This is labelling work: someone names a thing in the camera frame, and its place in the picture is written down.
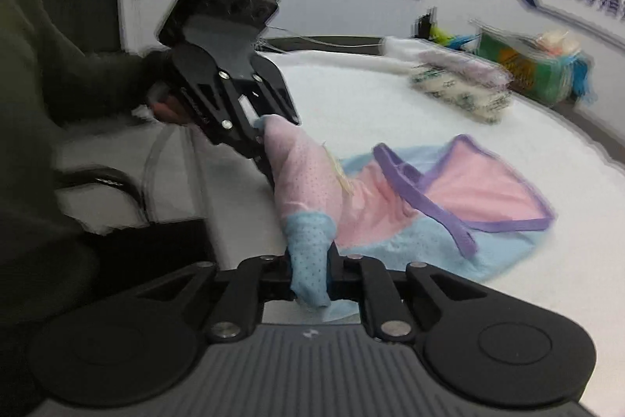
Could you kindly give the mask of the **person's dark sleeve forearm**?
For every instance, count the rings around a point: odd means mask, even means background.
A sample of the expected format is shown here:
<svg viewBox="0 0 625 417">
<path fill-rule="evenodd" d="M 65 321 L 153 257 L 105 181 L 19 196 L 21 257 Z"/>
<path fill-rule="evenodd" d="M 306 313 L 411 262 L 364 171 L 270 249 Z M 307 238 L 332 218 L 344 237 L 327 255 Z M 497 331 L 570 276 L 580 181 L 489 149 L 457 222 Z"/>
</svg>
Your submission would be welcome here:
<svg viewBox="0 0 625 417">
<path fill-rule="evenodd" d="M 168 54 L 86 54 L 40 0 L 1 0 L 1 123 L 36 126 L 108 118 L 147 102 Z"/>
</svg>

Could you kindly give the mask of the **person's left hand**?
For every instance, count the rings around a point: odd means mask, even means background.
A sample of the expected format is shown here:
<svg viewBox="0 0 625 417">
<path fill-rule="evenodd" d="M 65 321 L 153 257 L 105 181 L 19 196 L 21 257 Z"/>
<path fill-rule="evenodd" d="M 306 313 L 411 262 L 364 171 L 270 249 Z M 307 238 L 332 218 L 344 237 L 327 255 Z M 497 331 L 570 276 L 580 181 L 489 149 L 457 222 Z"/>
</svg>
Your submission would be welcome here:
<svg viewBox="0 0 625 417">
<path fill-rule="evenodd" d="M 178 99 L 172 95 L 162 96 L 159 99 L 148 102 L 149 110 L 152 111 L 157 121 L 173 125 L 189 125 L 193 121 L 183 109 Z"/>
</svg>

